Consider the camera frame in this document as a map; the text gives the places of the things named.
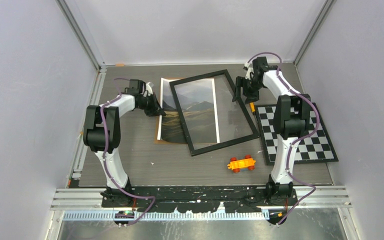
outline mountain landscape print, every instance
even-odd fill
[[[166,116],[160,118],[159,140],[185,144],[179,113],[170,89],[170,81],[161,79],[161,104]],[[214,79],[206,78],[176,85],[177,97],[194,144],[219,143]]]

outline yellow toy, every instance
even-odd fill
[[[241,171],[241,169],[247,168],[248,170],[254,170],[256,161],[251,157],[251,155],[246,155],[244,159],[237,160],[236,157],[230,159],[230,163],[227,165],[228,169],[236,174]]]

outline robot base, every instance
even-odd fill
[[[132,192],[132,185],[130,183],[130,179],[127,179],[127,184],[123,188],[126,192]],[[127,196],[123,192],[118,189],[106,187],[104,192],[101,192],[102,204],[103,208],[119,208],[128,206],[132,202],[132,197]]]

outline chessboard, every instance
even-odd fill
[[[276,159],[276,151],[278,149],[278,136],[273,128],[273,118],[275,115],[276,105],[256,105],[256,118],[260,131],[261,143],[265,164],[274,165]],[[337,162],[338,158],[329,138],[328,131],[323,123],[320,115],[320,125],[317,132],[311,137],[302,140],[295,154],[296,164],[305,163],[327,163]],[[310,112],[309,131],[313,131],[316,127],[316,114],[313,110]]]

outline toy car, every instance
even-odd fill
[[[241,169],[248,169],[250,171],[254,170],[256,161],[251,157],[251,155],[246,155],[244,159],[237,160],[236,157],[230,159],[230,163],[227,165],[228,169],[236,174],[241,171]]]

